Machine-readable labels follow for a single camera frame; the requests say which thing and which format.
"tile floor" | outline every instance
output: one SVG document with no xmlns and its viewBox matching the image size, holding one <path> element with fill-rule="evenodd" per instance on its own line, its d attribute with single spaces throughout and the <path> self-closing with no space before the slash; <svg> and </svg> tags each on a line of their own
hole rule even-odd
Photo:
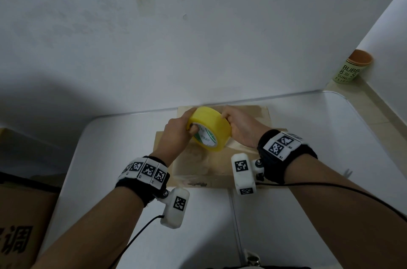
<svg viewBox="0 0 407 269">
<path fill-rule="evenodd" d="M 348 84 L 331 81 L 325 90 L 338 92 L 352 103 L 407 178 L 407 127 L 400 118 L 360 77 Z"/>
</svg>

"forearm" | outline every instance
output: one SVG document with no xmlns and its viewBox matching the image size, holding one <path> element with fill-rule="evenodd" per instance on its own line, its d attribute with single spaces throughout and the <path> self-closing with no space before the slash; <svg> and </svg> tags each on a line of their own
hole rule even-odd
<svg viewBox="0 0 407 269">
<path fill-rule="evenodd" d="M 143 208 L 133 191 L 115 188 L 55 241 L 33 269 L 107 268 L 125 248 Z"/>
<path fill-rule="evenodd" d="M 287 168 L 286 183 L 328 182 L 363 190 L 309 155 Z M 394 212 L 353 191 L 336 187 L 290 188 L 344 269 L 405 268 L 407 225 Z"/>
</svg>

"hand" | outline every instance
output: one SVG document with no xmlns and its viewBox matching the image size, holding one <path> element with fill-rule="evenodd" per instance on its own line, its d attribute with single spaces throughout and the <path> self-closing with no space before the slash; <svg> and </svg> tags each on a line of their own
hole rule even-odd
<svg viewBox="0 0 407 269">
<path fill-rule="evenodd" d="M 232 138 L 246 147 L 257 148 L 263 134 L 271 130 L 270 127 L 234 106 L 227 105 L 223 109 L 222 117 L 226 118 L 231 125 Z"/>
<path fill-rule="evenodd" d="M 189 118 L 196 111 L 196 107 L 187 110 L 180 118 L 170 119 L 165 125 L 164 133 L 161 136 L 157 149 L 150 154 L 161 159 L 167 167 L 184 151 L 190 139 L 198 133 L 199 127 L 193 125 L 186 129 Z"/>
</svg>

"person's left arm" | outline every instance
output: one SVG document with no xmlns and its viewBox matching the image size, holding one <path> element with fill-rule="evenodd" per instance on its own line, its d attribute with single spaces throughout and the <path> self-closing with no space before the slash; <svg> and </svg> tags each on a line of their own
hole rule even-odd
<svg viewBox="0 0 407 269">
<path fill-rule="evenodd" d="M 182 117 L 168 122 L 151 157 L 167 166 L 174 161 L 198 132 L 197 126 L 186 130 L 188 119 L 195 110 L 192 108 Z M 128 187 L 117 186 L 57 239 L 32 269 L 109 267 L 126 247 L 143 208 L 152 199 L 152 195 L 146 199 L 145 193 L 139 196 Z"/>
</svg>

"white table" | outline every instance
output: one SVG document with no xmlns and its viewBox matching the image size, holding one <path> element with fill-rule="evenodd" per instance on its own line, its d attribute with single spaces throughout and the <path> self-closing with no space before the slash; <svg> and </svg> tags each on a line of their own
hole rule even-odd
<svg viewBox="0 0 407 269">
<path fill-rule="evenodd" d="M 240 104 L 267 106 L 273 126 L 301 135 L 321 161 L 339 173 L 350 169 L 353 182 L 407 213 L 407 180 L 341 95 L 314 92 Z M 173 117 L 175 109 L 118 115 L 95 119 L 86 127 L 42 251 L 113 189 L 128 161 L 152 151 L 155 132 Z M 118 268 L 134 264 L 149 268 L 236 266 L 241 248 L 258 253 L 264 265 L 337 262 L 288 189 L 261 190 L 244 197 L 230 197 L 226 189 L 189 191 L 181 228 L 170 230 L 153 223 L 125 253 Z M 134 234 L 162 209 L 158 202 L 150 204 Z"/>
</svg>

